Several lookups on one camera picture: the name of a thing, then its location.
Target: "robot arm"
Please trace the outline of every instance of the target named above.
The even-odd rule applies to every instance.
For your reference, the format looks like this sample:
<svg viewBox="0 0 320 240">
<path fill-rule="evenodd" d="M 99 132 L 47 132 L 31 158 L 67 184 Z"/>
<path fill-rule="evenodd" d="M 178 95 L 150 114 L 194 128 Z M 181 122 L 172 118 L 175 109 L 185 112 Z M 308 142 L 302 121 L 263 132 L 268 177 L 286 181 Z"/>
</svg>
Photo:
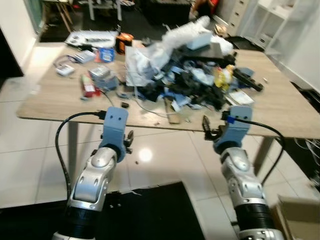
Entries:
<svg viewBox="0 0 320 240">
<path fill-rule="evenodd" d="M 108 184 L 116 164 L 121 162 L 133 142 L 133 131 L 124 138 L 127 110 L 109 107 L 103 124 L 99 149 L 93 151 L 71 192 L 63 222 L 52 240 L 94 240 L 95 225 L 102 211 Z"/>
<path fill-rule="evenodd" d="M 220 154 L 221 170 L 225 177 L 240 228 L 240 240 L 284 240 L 282 233 L 275 228 L 265 194 L 260 181 L 254 174 L 241 141 L 249 130 L 249 124 L 229 121 L 229 116 L 250 120 L 252 109 L 233 106 L 222 114 L 226 125 L 211 131 L 206 116 L 202 126 L 205 139 L 213 141 L 214 150 Z"/>
</svg>

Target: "chair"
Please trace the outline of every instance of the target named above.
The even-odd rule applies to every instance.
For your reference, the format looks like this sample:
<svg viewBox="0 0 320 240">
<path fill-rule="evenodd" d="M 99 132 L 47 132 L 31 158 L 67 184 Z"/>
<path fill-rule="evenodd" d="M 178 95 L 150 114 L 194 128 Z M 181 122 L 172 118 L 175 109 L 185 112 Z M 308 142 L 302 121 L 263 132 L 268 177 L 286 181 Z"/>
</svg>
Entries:
<svg viewBox="0 0 320 240">
<path fill-rule="evenodd" d="M 95 20 L 95 12 L 94 9 L 113 9 L 113 3 L 116 2 L 116 8 L 118 13 L 118 20 L 122 21 L 122 14 L 121 14 L 121 0 L 103 0 L 105 3 L 102 4 L 94 4 L 93 0 L 88 0 L 89 3 L 89 12 L 91 20 Z"/>
<path fill-rule="evenodd" d="M 69 26 L 68 21 L 70 22 L 71 25 L 73 25 L 73 22 L 70 17 L 67 6 L 71 7 L 72 11 L 74 12 L 75 10 L 72 7 L 74 0 L 42 0 L 42 1 L 44 3 L 44 5 L 43 5 L 44 15 L 46 16 L 46 14 L 48 14 L 50 12 L 50 10 L 47 11 L 46 4 L 55 4 L 60 15 L 61 15 L 61 18 L 64 22 L 64 25 L 66 26 L 67 30 L 71 33 L 72 28 Z"/>
</svg>

